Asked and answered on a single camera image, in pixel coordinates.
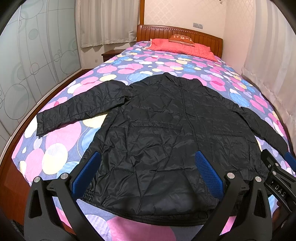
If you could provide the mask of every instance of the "metal screw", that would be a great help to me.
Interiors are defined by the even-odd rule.
[[[255,180],[257,181],[257,182],[261,182],[262,181],[262,179],[261,179],[261,177],[255,177]]]
[[[227,177],[229,177],[230,179],[234,179],[235,175],[231,172],[227,173]]]
[[[68,176],[69,176],[68,173],[63,173],[63,174],[61,175],[61,179],[67,179]]]
[[[37,183],[37,182],[39,182],[39,181],[40,181],[40,177],[35,177],[35,178],[34,178],[34,182],[35,182],[35,183]]]

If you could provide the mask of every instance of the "wooden headboard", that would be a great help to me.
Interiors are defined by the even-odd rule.
[[[140,24],[137,29],[137,42],[149,41],[150,39],[169,39],[174,34],[186,35],[194,43],[210,47],[211,52],[219,58],[222,56],[223,39],[186,28]]]

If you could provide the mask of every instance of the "jacket cuff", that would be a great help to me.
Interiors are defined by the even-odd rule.
[[[36,136],[44,135],[43,112],[37,114],[37,133]]]

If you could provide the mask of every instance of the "floral bedspread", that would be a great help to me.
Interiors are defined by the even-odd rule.
[[[212,62],[188,55],[151,51],[145,48],[149,44],[150,42],[147,41],[136,43],[133,47],[74,80],[52,98],[41,111],[63,103],[104,81],[118,80],[129,85],[153,74],[169,72],[174,76],[187,79],[197,78],[203,85],[216,90],[222,96],[240,106],[252,109],[287,141],[284,129],[269,102],[263,98],[259,90],[239,76],[224,61],[218,58],[217,62]],[[13,152],[13,162],[30,185],[36,176],[47,180],[57,178],[63,172],[69,173],[79,163],[105,116],[101,115],[67,125],[42,138],[36,137],[35,117]],[[283,169],[295,174],[275,149],[265,141],[256,139],[260,149],[267,148]],[[70,226],[58,199],[55,198],[54,201],[61,220]],[[277,208],[275,198],[271,196],[269,201],[273,212]],[[81,200],[77,200],[77,203],[94,228],[107,241],[187,241],[191,240],[201,228],[200,226],[168,227],[138,223],[115,216]],[[223,232],[230,229],[233,221],[234,217],[230,217]]]

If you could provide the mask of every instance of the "jacket sleeve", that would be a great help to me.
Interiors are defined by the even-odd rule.
[[[51,109],[37,114],[37,136],[61,125],[95,117],[129,101],[137,94],[132,86],[110,80],[94,86]]]
[[[288,145],[266,121],[262,120],[254,111],[245,107],[239,107],[238,104],[221,95],[220,99],[229,110],[236,112],[244,119],[254,135],[265,140],[284,157],[285,153],[288,151]]]

